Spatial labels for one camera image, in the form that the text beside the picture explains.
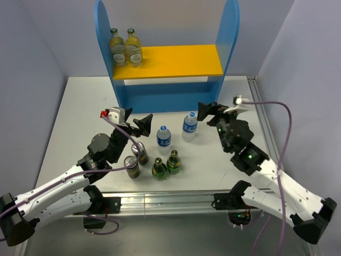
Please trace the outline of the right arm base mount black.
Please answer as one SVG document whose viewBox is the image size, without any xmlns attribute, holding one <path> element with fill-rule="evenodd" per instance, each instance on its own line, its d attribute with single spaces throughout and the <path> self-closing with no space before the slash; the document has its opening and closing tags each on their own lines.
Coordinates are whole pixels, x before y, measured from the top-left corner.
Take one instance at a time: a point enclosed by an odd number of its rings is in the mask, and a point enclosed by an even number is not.
<svg viewBox="0 0 341 256">
<path fill-rule="evenodd" d="M 226 211 L 228 223 L 233 228 L 250 226 L 252 220 L 258 220 L 262 214 L 260 212 L 258 215 L 252 216 L 251 210 L 256 207 L 245 204 L 241 197 L 232 193 L 215 193 L 211 207 L 217 211 Z"/>
</svg>

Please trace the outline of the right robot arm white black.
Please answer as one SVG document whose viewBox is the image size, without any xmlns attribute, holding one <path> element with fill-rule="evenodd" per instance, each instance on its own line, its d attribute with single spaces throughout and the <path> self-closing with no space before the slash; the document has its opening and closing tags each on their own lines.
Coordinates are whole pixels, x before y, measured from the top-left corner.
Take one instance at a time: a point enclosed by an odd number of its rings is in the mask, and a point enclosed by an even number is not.
<svg viewBox="0 0 341 256">
<path fill-rule="evenodd" d="M 245 205 L 256 207 L 281 218 L 301 239 L 316 245 L 332 220 L 337 203 L 330 197 L 322 198 L 310 192 L 278 169 L 269 155 L 252 143 L 254 134 L 248 122 L 237 118 L 244 111 L 247 108 L 241 102 L 233 107 L 217 102 L 199 102 L 198 120 L 203 121 L 211 115 L 213 118 L 207 125 L 217 129 L 223 151 L 233 155 L 233 165 L 275 194 L 264 193 L 251 183 L 240 180 L 226 200 L 215 198 L 216 209 Z"/>
</svg>

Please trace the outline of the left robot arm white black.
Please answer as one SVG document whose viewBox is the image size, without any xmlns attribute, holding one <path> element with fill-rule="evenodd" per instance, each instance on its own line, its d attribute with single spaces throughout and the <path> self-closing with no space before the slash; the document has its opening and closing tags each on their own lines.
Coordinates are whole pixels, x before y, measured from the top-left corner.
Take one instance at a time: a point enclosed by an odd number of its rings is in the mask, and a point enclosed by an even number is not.
<svg viewBox="0 0 341 256">
<path fill-rule="evenodd" d="M 1 196 L 1 241 L 16 246 L 28 240 L 43 224 L 70 214 L 98 213 L 103 209 L 101 192 L 94 185 L 117 163 L 128 141 L 148 137 L 153 115 L 134 119 L 135 127 L 127 119 L 132 108 L 112 107 L 100 117 L 114 127 L 111 135 L 99 133 L 87 146 L 87 154 L 57 178 L 23 194 Z"/>
</svg>

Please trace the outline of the Pocari water bottle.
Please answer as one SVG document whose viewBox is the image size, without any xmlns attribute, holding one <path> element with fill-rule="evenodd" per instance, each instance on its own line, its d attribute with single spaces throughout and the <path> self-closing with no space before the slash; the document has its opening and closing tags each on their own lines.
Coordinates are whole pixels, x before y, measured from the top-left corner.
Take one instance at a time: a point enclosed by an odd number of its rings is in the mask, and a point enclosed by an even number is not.
<svg viewBox="0 0 341 256">
<path fill-rule="evenodd" d="M 185 116 L 182 126 L 182 139 L 185 142 L 191 142 L 195 138 L 198 121 L 195 112 L 189 112 Z"/>
<path fill-rule="evenodd" d="M 157 131 L 157 146 L 158 152 L 161 155 L 169 154 L 169 150 L 171 149 L 171 132 L 167 128 L 167 126 L 162 125 Z"/>
</svg>

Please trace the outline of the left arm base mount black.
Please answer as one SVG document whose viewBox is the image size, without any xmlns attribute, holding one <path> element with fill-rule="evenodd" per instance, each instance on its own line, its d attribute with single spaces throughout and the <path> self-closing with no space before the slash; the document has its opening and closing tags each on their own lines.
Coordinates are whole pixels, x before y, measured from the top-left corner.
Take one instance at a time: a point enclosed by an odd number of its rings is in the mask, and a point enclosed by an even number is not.
<svg viewBox="0 0 341 256">
<path fill-rule="evenodd" d="M 85 213 L 89 215 L 104 215 L 107 218 L 109 214 L 118 214 L 120 206 L 120 197 L 105 197 L 101 203 L 93 203 Z M 83 217 L 83 226 L 87 229 L 102 229 L 105 227 L 105 221 Z"/>
</svg>

